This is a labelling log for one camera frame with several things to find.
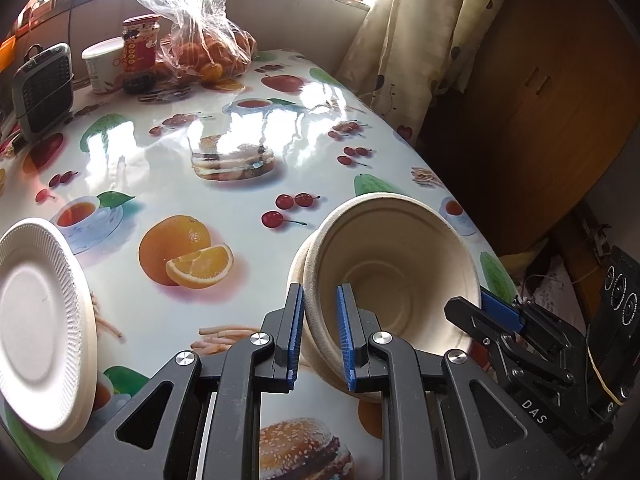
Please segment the beige paper bowl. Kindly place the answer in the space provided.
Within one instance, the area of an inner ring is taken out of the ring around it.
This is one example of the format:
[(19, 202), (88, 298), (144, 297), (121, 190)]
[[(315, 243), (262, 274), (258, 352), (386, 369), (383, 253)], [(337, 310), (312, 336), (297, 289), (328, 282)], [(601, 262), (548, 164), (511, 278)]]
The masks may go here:
[(312, 368), (333, 388), (362, 402), (380, 404), (382, 398), (379, 393), (353, 393), (349, 391), (344, 378), (343, 365), (338, 366), (338, 372), (332, 367), (333, 364), (341, 361), (341, 350), (324, 327), (319, 294), (311, 288), (312, 279), (305, 276), (308, 254), (311, 247), (314, 246), (317, 236), (318, 231), (312, 232), (300, 245), (288, 271), (288, 282), (298, 283), (304, 291), (305, 307), (300, 359), (305, 366)]
[(338, 206), (317, 231), (305, 276), (338, 348), (336, 289), (347, 283), (358, 307), (414, 348), (469, 350), (470, 337), (444, 307), (454, 297), (477, 306), (480, 281), (462, 238), (436, 211), (398, 194), (364, 194)]

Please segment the white paper plate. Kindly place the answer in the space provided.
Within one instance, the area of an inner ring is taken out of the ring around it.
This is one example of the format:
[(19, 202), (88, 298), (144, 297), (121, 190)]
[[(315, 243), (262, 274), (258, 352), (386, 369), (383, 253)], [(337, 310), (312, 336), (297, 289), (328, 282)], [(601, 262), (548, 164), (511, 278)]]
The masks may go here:
[(1, 237), (1, 394), (25, 425), (53, 443), (76, 439), (98, 376), (89, 286), (62, 233), (27, 218)]

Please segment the brown wooden cabinet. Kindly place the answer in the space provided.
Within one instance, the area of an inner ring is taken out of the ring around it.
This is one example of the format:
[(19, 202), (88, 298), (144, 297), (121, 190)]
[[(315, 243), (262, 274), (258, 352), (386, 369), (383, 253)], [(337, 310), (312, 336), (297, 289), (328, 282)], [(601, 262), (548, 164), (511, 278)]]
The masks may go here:
[(504, 0), (469, 84), (423, 129), (428, 164), (498, 254), (522, 252), (639, 122), (639, 46), (608, 0)]

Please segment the fruit print tablecloth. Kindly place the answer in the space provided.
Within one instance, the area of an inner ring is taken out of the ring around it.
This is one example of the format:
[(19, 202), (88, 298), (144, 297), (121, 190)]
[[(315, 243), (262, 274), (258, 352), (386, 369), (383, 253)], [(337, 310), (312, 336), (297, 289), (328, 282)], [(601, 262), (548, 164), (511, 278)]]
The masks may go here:
[[(40, 218), (84, 271), (96, 319), (92, 412), (73, 441), (35, 434), (1, 395), (21, 466), (56, 479), (177, 353), (227, 351), (284, 306), (297, 249), (338, 206), (418, 200), (462, 238), (482, 287), (504, 270), (450, 189), (385, 120), (306, 58), (262, 52), (238, 78), (147, 96), (75, 94), (72, 119), (1, 164), (1, 237)], [(378, 479), (364, 402), (299, 360), (259, 416), (262, 478)]]

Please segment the beige curtain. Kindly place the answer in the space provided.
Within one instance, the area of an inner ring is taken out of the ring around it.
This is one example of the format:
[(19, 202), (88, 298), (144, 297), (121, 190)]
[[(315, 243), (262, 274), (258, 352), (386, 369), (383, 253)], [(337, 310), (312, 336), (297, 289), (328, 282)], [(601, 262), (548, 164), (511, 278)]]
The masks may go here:
[(504, 0), (378, 0), (337, 79), (416, 144), (435, 96), (464, 91)]

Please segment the grey portable heater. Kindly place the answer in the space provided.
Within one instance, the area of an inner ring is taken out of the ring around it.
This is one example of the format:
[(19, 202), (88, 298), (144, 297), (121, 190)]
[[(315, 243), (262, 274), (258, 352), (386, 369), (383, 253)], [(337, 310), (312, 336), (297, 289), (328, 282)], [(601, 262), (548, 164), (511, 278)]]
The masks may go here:
[(70, 111), (73, 79), (72, 51), (65, 42), (27, 49), (11, 87), (16, 121), (27, 142), (38, 142)]

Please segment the white round tub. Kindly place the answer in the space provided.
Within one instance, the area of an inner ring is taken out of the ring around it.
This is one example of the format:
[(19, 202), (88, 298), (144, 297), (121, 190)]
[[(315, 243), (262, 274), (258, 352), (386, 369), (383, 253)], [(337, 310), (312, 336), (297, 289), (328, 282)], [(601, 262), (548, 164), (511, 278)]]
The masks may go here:
[(85, 48), (81, 58), (85, 61), (91, 90), (96, 94), (112, 93), (122, 88), (122, 56), (124, 40), (115, 37)]

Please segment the plastic bag of oranges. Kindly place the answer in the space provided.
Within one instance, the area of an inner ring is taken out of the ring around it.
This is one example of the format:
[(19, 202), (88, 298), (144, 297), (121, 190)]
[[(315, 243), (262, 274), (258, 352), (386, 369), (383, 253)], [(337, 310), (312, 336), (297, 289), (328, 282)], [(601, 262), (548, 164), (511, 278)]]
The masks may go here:
[(228, 19), (227, 0), (136, 1), (170, 21), (170, 32), (155, 47), (160, 78), (216, 84), (247, 71), (256, 40)]

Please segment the red label sauce jar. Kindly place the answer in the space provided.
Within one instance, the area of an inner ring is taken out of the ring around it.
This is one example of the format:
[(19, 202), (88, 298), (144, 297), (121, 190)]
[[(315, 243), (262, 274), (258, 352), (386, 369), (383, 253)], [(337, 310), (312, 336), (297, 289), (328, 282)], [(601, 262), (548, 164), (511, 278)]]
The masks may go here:
[(122, 88), (126, 93), (141, 94), (155, 86), (159, 30), (158, 14), (134, 16), (122, 22), (122, 40), (124, 40)]

